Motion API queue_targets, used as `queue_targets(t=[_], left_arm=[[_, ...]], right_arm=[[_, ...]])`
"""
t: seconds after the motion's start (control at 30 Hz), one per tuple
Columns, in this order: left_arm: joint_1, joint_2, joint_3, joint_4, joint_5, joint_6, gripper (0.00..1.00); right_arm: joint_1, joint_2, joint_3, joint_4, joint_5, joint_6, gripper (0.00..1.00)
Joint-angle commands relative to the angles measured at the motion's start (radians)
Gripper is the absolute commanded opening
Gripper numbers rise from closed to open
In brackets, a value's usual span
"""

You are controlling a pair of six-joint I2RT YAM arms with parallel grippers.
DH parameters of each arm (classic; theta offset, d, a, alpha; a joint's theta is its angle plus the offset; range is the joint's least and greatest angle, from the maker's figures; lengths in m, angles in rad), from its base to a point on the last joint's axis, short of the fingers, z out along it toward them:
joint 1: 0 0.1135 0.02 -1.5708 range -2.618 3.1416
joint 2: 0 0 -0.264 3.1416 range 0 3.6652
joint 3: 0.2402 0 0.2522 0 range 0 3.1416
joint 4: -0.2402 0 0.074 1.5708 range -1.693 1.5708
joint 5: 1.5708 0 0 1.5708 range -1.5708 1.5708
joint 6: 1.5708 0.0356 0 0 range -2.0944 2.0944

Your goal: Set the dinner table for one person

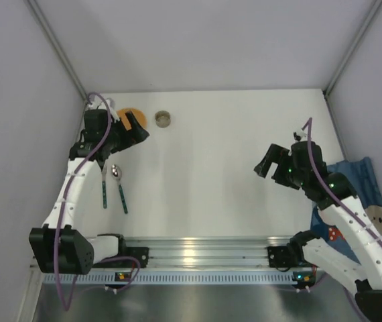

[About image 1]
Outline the orange woven round plate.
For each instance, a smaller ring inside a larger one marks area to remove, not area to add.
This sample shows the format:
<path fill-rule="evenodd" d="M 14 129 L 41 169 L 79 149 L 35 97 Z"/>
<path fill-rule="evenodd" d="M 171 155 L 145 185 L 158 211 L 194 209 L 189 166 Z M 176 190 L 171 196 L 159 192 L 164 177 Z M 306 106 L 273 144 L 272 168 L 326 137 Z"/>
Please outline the orange woven round plate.
<path fill-rule="evenodd" d="M 137 122 L 139 123 L 139 125 L 144 128 L 144 129 L 147 129 L 147 119 L 146 119 L 146 116 L 145 114 L 139 110 L 139 109 L 136 109 L 136 108 L 123 108 L 123 109 L 119 109 L 117 111 L 117 115 L 119 116 L 119 118 L 121 119 L 123 125 L 125 126 L 126 130 L 130 130 L 131 129 L 131 124 L 129 122 L 129 120 L 127 119 L 126 117 L 126 112 L 132 112 L 132 114 L 134 115 L 134 117 L 136 118 Z"/>

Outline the spoon with green handle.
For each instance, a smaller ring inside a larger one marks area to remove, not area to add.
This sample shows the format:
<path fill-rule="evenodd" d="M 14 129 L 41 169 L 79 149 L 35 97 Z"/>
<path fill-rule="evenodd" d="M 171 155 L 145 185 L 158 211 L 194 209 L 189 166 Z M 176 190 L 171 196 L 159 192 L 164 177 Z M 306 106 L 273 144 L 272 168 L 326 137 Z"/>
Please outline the spoon with green handle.
<path fill-rule="evenodd" d="M 123 192 L 123 187 L 122 187 L 122 184 L 121 184 L 122 170 L 121 170 L 121 168 L 118 165 L 113 164 L 111 166 L 111 174 L 112 174 L 113 178 L 117 182 L 117 186 L 118 186 L 119 195 L 120 195 L 121 204 L 122 204 L 122 207 L 123 207 L 124 214 L 128 214 L 129 211 L 128 211 L 128 208 L 127 208 L 127 202 L 125 200 L 125 194 Z"/>

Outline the fork with green handle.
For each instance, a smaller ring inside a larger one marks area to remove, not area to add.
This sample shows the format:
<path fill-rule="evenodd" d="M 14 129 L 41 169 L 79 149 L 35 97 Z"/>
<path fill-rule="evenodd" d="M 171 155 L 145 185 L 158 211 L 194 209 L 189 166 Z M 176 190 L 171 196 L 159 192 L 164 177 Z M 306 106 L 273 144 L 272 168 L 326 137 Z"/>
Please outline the fork with green handle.
<path fill-rule="evenodd" d="M 107 176 L 107 166 L 104 165 L 101 171 L 102 174 L 102 196 L 103 196 L 103 208 L 107 208 L 107 186 L 106 186 L 106 176 Z"/>

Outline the blue cartoon mouse placemat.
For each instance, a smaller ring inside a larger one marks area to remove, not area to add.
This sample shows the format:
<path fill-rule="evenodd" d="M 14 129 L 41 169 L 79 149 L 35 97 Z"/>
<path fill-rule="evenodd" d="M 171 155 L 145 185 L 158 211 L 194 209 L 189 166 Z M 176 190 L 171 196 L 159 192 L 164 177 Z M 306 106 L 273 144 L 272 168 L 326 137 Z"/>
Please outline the blue cartoon mouse placemat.
<path fill-rule="evenodd" d="M 377 184 L 371 159 L 368 157 L 356 162 L 341 161 L 327 166 L 330 172 L 345 175 L 356 190 L 369 219 L 382 235 L 382 195 Z M 312 210 L 310 230 L 324 239 L 328 245 L 355 262 L 359 262 L 355 253 L 333 224 L 333 221 L 319 212 Z"/>

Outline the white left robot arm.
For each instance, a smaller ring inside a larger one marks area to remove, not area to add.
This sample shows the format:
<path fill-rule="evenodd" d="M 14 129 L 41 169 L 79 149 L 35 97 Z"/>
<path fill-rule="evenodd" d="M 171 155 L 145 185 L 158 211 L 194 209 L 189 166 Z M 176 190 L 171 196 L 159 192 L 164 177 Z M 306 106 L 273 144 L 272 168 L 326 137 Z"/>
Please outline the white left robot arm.
<path fill-rule="evenodd" d="M 88 274 L 95 264 L 129 255 L 119 233 L 84 234 L 84 224 L 94 219 L 106 223 L 103 168 L 109 157 L 149 137 L 131 109 L 107 115 L 104 109 L 84 114 L 84 127 L 71 147 L 64 184 L 51 213 L 41 227 L 31 229 L 29 243 L 43 273 Z"/>

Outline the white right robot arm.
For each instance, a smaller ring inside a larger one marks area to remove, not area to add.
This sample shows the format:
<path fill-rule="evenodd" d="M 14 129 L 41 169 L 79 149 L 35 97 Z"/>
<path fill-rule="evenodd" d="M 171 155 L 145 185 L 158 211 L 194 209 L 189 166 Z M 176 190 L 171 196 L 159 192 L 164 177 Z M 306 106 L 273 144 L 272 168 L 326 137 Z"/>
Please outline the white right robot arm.
<path fill-rule="evenodd" d="M 308 230 L 290 238 L 281 266 L 308 264 L 323 269 L 354 296 L 368 320 L 382 321 L 382 235 L 348 178 L 327 168 L 320 146 L 313 141 L 295 142 L 290 148 L 271 144 L 254 171 L 264 178 L 272 164 L 277 166 L 274 182 L 303 190 L 333 221 L 357 258 L 351 260 Z"/>

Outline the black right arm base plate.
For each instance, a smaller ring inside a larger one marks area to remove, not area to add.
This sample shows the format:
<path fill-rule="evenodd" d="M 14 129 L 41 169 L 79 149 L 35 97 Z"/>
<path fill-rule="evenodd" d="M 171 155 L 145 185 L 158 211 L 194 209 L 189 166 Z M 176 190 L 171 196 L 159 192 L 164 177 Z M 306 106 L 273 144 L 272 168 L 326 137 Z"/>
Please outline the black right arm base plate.
<path fill-rule="evenodd" d="M 290 268 L 308 267 L 307 263 L 299 250 L 291 246 L 269 246 L 267 257 L 270 268 L 287 270 Z"/>

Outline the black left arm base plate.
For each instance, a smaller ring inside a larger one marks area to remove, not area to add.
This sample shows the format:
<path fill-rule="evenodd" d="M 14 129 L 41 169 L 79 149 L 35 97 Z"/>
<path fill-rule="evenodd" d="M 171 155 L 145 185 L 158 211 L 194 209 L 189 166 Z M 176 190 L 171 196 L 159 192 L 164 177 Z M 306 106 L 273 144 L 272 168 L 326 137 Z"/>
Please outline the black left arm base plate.
<path fill-rule="evenodd" d="M 125 256 L 133 257 L 139 261 L 141 268 L 146 268 L 149 260 L 148 247 L 128 247 Z M 94 268 L 136 268 L 137 264 L 131 260 L 117 260 L 114 262 L 101 262 L 93 266 Z"/>

